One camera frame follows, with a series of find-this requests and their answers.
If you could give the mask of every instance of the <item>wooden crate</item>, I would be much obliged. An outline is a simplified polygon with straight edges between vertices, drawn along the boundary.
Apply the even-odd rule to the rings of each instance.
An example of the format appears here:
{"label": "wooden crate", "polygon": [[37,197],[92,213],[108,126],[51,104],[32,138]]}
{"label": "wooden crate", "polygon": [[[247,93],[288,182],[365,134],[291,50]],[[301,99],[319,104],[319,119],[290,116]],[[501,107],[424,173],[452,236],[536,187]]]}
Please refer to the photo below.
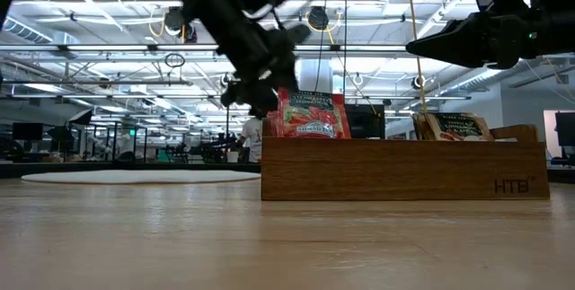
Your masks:
{"label": "wooden crate", "polygon": [[266,136],[261,199],[548,199],[545,147],[536,142],[536,128],[491,132],[517,142]]}

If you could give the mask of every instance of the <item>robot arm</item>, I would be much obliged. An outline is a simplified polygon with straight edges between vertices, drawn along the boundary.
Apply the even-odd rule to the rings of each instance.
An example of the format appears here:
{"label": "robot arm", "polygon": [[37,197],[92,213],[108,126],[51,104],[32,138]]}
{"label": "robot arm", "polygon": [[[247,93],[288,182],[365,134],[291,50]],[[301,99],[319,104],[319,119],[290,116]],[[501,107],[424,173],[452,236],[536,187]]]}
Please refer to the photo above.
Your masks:
{"label": "robot arm", "polygon": [[[222,95],[222,103],[248,103],[254,108],[275,110],[277,97],[272,89],[297,91],[293,49],[302,43],[310,30],[304,25],[291,29],[264,30],[257,20],[245,13],[255,13],[267,4],[271,8],[285,0],[182,0],[183,7],[166,17],[166,25],[180,28],[199,19],[219,48],[234,65],[235,81]],[[260,77],[269,72],[265,80]]]}
{"label": "robot arm", "polygon": [[571,0],[476,0],[478,13],[450,21],[442,32],[409,43],[412,54],[467,67],[509,69],[520,58],[572,52]]}

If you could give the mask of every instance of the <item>strawberry package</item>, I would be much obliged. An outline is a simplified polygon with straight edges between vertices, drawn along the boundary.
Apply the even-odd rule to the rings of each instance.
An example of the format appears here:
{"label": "strawberry package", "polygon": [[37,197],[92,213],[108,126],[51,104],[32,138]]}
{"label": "strawberry package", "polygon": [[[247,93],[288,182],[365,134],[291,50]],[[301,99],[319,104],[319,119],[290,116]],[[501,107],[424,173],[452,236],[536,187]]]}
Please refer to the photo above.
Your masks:
{"label": "strawberry package", "polygon": [[279,94],[279,136],[351,138],[343,95],[324,92]]}

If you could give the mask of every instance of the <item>table surface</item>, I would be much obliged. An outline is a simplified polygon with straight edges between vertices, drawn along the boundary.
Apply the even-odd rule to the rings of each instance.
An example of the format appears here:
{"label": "table surface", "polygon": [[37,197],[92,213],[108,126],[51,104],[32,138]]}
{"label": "table surface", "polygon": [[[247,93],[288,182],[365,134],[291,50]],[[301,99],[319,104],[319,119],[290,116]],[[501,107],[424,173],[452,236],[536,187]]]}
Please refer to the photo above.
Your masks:
{"label": "table surface", "polygon": [[260,202],[260,183],[0,180],[2,289],[573,289],[551,201]]}

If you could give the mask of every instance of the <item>white round mat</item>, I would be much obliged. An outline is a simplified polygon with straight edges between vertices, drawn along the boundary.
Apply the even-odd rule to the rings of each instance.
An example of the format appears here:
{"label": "white round mat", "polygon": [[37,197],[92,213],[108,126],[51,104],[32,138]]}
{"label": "white round mat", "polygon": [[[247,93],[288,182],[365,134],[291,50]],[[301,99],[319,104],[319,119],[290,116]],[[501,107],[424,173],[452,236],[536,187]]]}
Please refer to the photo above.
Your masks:
{"label": "white round mat", "polygon": [[47,183],[93,183],[93,184],[129,184],[129,183],[206,183],[257,180],[259,173],[238,171],[80,171],[30,174],[22,177],[29,182]]}

